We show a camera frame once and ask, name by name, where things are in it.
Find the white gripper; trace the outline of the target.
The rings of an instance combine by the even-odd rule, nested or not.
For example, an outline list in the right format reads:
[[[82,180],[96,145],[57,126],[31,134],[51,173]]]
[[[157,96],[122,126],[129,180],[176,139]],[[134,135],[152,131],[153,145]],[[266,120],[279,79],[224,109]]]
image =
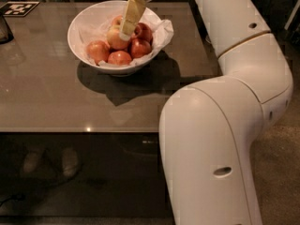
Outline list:
[[[120,24],[119,37],[129,41],[146,8],[146,2],[152,0],[127,0],[123,19]]]

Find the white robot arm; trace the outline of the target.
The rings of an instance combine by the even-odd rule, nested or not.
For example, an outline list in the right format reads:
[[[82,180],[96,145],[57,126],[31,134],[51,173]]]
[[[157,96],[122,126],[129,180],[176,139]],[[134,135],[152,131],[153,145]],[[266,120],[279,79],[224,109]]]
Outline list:
[[[159,145],[175,225],[263,225],[250,163],[285,113],[293,76],[251,0],[195,0],[221,74],[166,102]]]

